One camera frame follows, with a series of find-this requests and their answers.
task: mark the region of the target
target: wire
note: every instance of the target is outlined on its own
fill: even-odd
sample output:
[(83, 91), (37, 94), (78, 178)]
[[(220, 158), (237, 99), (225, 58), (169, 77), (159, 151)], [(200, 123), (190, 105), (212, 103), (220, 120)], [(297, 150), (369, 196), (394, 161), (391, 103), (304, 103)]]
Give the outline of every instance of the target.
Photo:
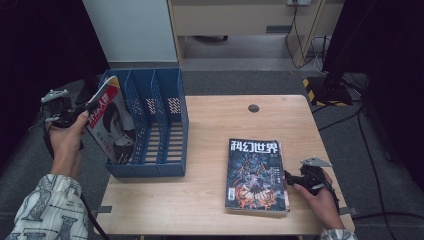
[[(45, 109), (46, 103), (42, 103), (41, 107), (40, 107), (40, 120), (45, 120), (46, 117), (44, 116), (44, 109)], [(52, 124), (50, 124), (50, 126), (47, 128), (46, 124), (44, 123), (44, 121), (41, 123), (41, 128), (43, 129), (43, 138), (45, 140), (45, 144), (47, 149), (49, 150), (50, 154), (52, 157), (53, 156), (53, 149), (51, 147), (51, 142), (50, 142), (50, 128), (52, 127)], [(97, 231), (99, 232), (99, 234), (103, 237), (103, 239), (105, 240), (109, 240), (109, 237), (107, 236), (107, 234), (103, 231), (103, 229), (101, 228), (101, 226), (99, 225), (99, 223), (97, 222), (96, 218), (93, 216), (93, 214), (90, 211), (90, 208), (87, 204), (87, 202), (85, 201), (85, 198), (83, 196), (83, 194), (81, 193), (81, 201), (83, 202), (85, 208), (87, 209), (87, 215), (88, 218), (90, 219), (91, 223), (93, 224), (93, 226), (97, 229)]]
[(109, 240), (110, 238), (107, 236), (107, 234), (103, 231), (102, 227), (99, 225), (99, 223), (97, 222), (96, 218), (94, 217), (94, 215), (91, 213), (90, 209), (88, 208), (88, 204), (85, 201), (84, 196), (81, 193), (81, 200), (84, 203), (85, 208), (87, 209), (87, 215), (88, 218), (90, 219), (91, 223), (93, 224), (93, 226), (97, 229), (97, 231), (99, 231), (99, 234), (103, 237), (103, 239), (105, 240)]
[(349, 82), (347, 80), (347, 78), (344, 77), (344, 75), (342, 76), (342, 83), (344, 83), (346, 86), (348, 86), (351, 89), (353, 89), (359, 95), (359, 97), (362, 97), (362, 95), (364, 93), (364, 89), (362, 89), (361, 87), (358, 87), (355, 84)]
[(332, 127), (332, 126), (334, 126), (334, 125), (336, 125), (336, 124), (339, 124), (339, 123), (342, 123), (342, 122), (345, 122), (345, 121), (347, 121), (347, 120), (349, 120), (349, 119), (352, 119), (352, 118), (354, 118), (359, 112), (361, 112), (361, 110), (363, 109), (365, 107), (365, 105), (364, 104), (362, 104), (362, 106), (354, 113), (354, 114), (352, 114), (352, 115), (350, 115), (350, 116), (347, 116), (347, 117), (345, 117), (345, 118), (343, 118), (343, 119), (341, 119), (341, 120), (339, 120), (339, 121), (336, 121), (336, 122), (333, 122), (333, 123), (331, 123), (331, 124), (328, 124), (327, 126), (325, 126), (325, 127), (322, 127), (322, 128), (319, 128), (318, 129), (318, 131), (322, 131), (322, 130), (325, 130), (325, 129), (327, 129), (327, 128), (330, 128), (330, 127)]
[(318, 109), (316, 109), (316, 110), (312, 111), (312, 114), (314, 114), (314, 113), (316, 113), (316, 112), (318, 112), (318, 111), (320, 111), (320, 110), (322, 110), (322, 109), (324, 109), (324, 108), (326, 108), (326, 107), (328, 107), (328, 106), (330, 106), (330, 105), (325, 105), (325, 106), (323, 106), (323, 107), (320, 107), (320, 108), (318, 108)]
[(313, 47), (314, 46), (314, 44), (315, 44), (315, 39), (317, 39), (317, 38), (323, 38), (324, 39), (324, 41), (323, 41), (323, 44), (322, 44), (322, 49), (321, 49), (321, 52), (315, 52), (314, 51), (314, 58), (315, 58), (315, 60), (314, 60), (314, 68), (315, 68), (315, 70), (317, 71), (317, 72), (319, 72), (319, 73), (321, 73), (321, 74), (327, 74), (328, 72), (323, 72), (322, 71), (322, 66), (320, 65), (320, 63), (319, 63), (319, 60), (318, 60), (318, 57), (321, 55), (321, 61), (322, 61), (322, 63), (324, 64), (324, 57), (325, 57), (325, 53), (327, 52), (327, 50), (326, 50), (326, 40), (327, 40), (327, 36), (324, 36), (324, 37), (314, 37), (314, 38), (312, 38), (312, 43), (311, 43), (311, 46)]
[(300, 52), (301, 52), (301, 54), (302, 54), (302, 59), (303, 59), (303, 61), (304, 61), (304, 63), (303, 63), (303, 65), (302, 65), (302, 66), (296, 66), (296, 64), (294, 63), (293, 55), (292, 55), (292, 53), (290, 52), (289, 43), (288, 43), (288, 37), (289, 37), (289, 35), (290, 35), (290, 32), (288, 32), (288, 33), (287, 33), (287, 35), (286, 35), (286, 37), (285, 37), (285, 42), (286, 42), (286, 48), (287, 48), (287, 51), (288, 51), (288, 53), (289, 53), (289, 55), (290, 55), (290, 58), (291, 58), (291, 60), (292, 60), (292, 63), (293, 63), (293, 65), (294, 65), (294, 67), (295, 67), (296, 69), (300, 69), (300, 68), (304, 67), (307, 63), (309, 63), (310, 61), (312, 61), (312, 60), (314, 59), (314, 57), (312, 57), (312, 58), (311, 58), (311, 59), (309, 59), (309, 60), (306, 60), (306, 59), (305, 59), (305, 57), (304, 57), (304, 52), (303, 52), (303, 49), (302, 49), (302, 42), (300, 41), (300, 36), (299, 36), (299, 33), (298, 33), (298, 31), (297, 31), (297, 27), (296, 27), (297, 6), (298, 6), (297, 0), (293, 0), (294, 16), (293, 16), (292, 23), (291, 23), (291, 25), (290, 25), (290, 32), (291, 32), (291, 29), (293, 29), (293, 28), (294, 28), (294, 31), (295, 31), (295, 33), (296, 33), (296, 37), (297, 37), (297, 41), (299, 42), (299, 48), (300, 48)]
[(358, 125), (359, 125), (359, 130), (361, 132), (362, 140), (364, 141), (365, 148), (367, 149), (368, 157), (370, 159), (370, 163), (371, 163), (371, 166), (372, 166), (372, 170), (374, 172), (374, 177), (375, 177), (375, 181), (376, 181), (376, 184), (377, 184), (378, 197), (379, 197), (379, 200), (380, 200), (381, 210), (383, 212), (382, 215), (384, 217), (384, 222), (386, 223), (386, 227), (387, 227), (387, 230), (390, 233), (390, 236), (393, 239), (396, 239), (396, 237), (393, 234), (392, 229), (390, 227), (389, 221), (387, 219), (386, 208), (384, 206), (383, 195), (382, 195), (382, 192), (381, 192), (380, 180), (378, 178), (377, 170), (376, 170), (376, 167), (375, 167), (375, 164), (374, 164), (374, 159), (372, 158), (367, 139), (365, 138), (364, 130), (362, 129), (361, 117), (360, 117), (359, 111), (358, 111), (357, 119), (358, 119)]
[(350, 77), (353, 79), (353, 81), (356, 83), (356, 84), (358, 84), (361, 88), (363, 88), (363, 89), (366, 89), (366, 88), (368, 88), (368, 83), (369, 83), (369, 77), (368, 77), (368, 75), (367, 75), (367, 78), (365, 79), (365, 83), (364, 84), (362, 84), (362, 83), (360, 83), (356, 78), (355, 78), (355, 76), (353, 76), (353, 74), (352, 73), (349, 73), (350, 74)]
[(385, 214), (386, 216), (405, 216), (405, 217), (413, 217), (413, 218), (418, 218), (418, 219), (424, 220), (424, 216), (422, 216), (422, 215), (413, 214), (413, 213), (404, 213), (404, 212), (374, 213), (374, 214), (369, 214), (369, 215), (364, 215), (364, 216), (352, 217), (352, 219), (353, 220), (362, 220), (362, 219), (366, 219), (366, 218), (381, 217), (383, 214)]

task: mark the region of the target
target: barcode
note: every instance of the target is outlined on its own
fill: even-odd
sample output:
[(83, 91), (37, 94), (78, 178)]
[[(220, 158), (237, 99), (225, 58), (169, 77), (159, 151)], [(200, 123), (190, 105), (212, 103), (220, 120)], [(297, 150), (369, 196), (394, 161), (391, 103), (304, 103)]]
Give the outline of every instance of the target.
[(228, 188), (228, 200), (234, 200), (235, 199), (235, 188)]

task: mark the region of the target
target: magazine cover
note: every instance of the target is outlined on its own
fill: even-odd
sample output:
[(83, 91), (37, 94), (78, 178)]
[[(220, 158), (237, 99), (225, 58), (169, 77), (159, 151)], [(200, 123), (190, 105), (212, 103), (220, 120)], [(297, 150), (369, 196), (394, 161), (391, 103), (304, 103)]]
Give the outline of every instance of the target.
[(230, 139), (225, 207), (286, 214), (287, 191), (277, 141)]
[(130, 164), (135, 146), (135, 128), (116, 76), (105, 82), (90, 101), (98, 108), (89, 116), (88, 131), (106, 153), (111, 164)]

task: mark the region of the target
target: shirt sleeve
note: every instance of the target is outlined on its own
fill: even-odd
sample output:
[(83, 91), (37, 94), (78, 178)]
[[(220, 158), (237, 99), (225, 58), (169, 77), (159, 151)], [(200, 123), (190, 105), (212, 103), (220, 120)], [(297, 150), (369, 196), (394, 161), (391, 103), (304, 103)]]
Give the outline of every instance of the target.
[(76, 180), (45, 175), (25, 198), (6, 240), (87, 239), (87, 211), (80, 196), (81, 186)]
[(321, 240), (358, 240), (358, 238), (346, 229), (328, 229), (322, 232)]

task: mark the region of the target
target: blue file organizer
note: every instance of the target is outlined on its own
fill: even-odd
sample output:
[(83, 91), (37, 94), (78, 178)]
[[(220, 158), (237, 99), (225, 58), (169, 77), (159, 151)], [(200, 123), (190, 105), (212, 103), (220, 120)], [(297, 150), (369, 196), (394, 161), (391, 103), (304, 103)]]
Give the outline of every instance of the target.
[(189, 119), (179, 68), (108, 70), (116, 75), (134, 120), (131, 163), (106, 168), (116, 178), (184, 176)]

